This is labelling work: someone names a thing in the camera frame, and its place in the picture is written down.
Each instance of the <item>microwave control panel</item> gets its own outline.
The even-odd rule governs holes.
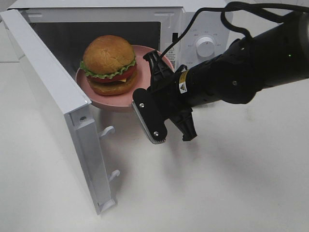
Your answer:
[[[183,30],[189,24],[194,12],[186,13]],[[232,13],[226,13],[231,22]],[[181,40],[181,64],[191,68],[209,60],[226,50],[229,30],[220,20],[220,12],[201,12],[188,33]]]

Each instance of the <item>hamburger bun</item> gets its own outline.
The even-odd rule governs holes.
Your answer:
[[[104,35],[97,37],[84,52],[85,66],[96,74],[114,73],[134,59],[131,44],[125,39]]]
[[[93,91],[99,95],[110,96],[110,95],[118,95],[129,92],[137,82],[137,71],[131,75],[130,78],[126,80],[126,82],[111,82],[111,83],[98,83],[94,82],[90,78],[87,78],[87,81]]]

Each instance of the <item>cheese slice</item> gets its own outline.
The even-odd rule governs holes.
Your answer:
[[[121,80],[118,80],[118,81],[121,81],[121,82],[126,82],[126,78],[121,79]]]

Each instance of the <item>top bun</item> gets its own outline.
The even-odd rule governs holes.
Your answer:
[[[85,50],[83,61],[96,74],[114,73],[134,59],[133,47],[114,35],[97,37]]]

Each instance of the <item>tomato slice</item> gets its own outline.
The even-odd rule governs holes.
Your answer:
[[[122,74],[118,74],[118,75],[114,76],[112,79],[109,79],[107,77],[105,77],[104,79],[101,79],[99,77],[93,77],[93,76],[87,76],[87,78],[89,78],[90,80],[92,80],[94,82],[98,82],[98,83],[108,83],[108,82],[113,82],[113,81],[119,81],[119,80],[122,80],[122,79],[129,78],[133,74],[133,72],[136,70],[136,66],[137,66],[137,64],[135,64],[134,66],[130,66]]]

